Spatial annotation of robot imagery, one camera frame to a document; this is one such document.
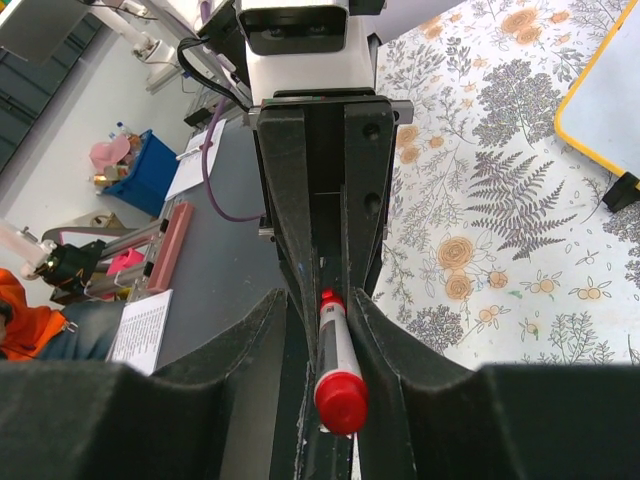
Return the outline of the yellow framed whiteboard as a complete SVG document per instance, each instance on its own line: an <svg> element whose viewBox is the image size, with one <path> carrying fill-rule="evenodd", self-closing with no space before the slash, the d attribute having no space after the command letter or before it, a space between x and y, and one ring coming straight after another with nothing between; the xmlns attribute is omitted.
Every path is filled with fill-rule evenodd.
<svg viewBox="0 0 640 480"><path fill-rule="evenodd" d="M639 3L631 1L561 102L555 131L616 176L639 174Z"/></svg>

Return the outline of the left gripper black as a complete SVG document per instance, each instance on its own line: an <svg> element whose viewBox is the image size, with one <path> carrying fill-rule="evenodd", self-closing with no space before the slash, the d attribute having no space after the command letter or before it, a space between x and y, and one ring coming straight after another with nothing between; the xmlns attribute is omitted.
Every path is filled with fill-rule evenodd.
<svg viewBox="0 0 640 480"><path fill-rule="evenodd" d="M311 361L318 353L312 230L334 236L343 229L343 293L371 293L387 229L396 135L413 117L411 101L370 89L278 93L249 115L266 208L260 233L287 254Z"/></svg>

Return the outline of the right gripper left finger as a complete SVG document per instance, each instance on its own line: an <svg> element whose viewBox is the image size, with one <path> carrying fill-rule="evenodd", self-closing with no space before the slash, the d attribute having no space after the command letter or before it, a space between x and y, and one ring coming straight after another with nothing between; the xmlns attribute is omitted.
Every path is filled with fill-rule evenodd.
<svg viewBox="0 0 640 480"><path fill-rule="evenodd" d="M286 293L270 291L151 376L95 361L3 363L2 477L268 478L286 307Z"/></svg>

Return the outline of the red white marker pen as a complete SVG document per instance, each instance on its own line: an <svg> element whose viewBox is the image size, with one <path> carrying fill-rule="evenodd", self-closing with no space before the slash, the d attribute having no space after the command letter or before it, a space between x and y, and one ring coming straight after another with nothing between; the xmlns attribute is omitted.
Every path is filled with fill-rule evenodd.
<svg viewBox="0 0 640 480"><path fill-rule="evenodd" d="M322 424L333 434L359 432L368 415L368 388L363 379L341 296L321 294L317 379L314 404Z"/></svg>

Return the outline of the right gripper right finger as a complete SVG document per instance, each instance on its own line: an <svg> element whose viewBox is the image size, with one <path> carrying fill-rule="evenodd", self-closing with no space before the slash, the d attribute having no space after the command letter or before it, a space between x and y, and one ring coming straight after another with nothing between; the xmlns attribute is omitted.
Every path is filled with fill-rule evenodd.
<svg viewBox="0 0 640 480"><path fill-rule="evenodd" d="M366 479L635 479L639 371L445 358L362 290L348 322L369 391Z"/></svg>

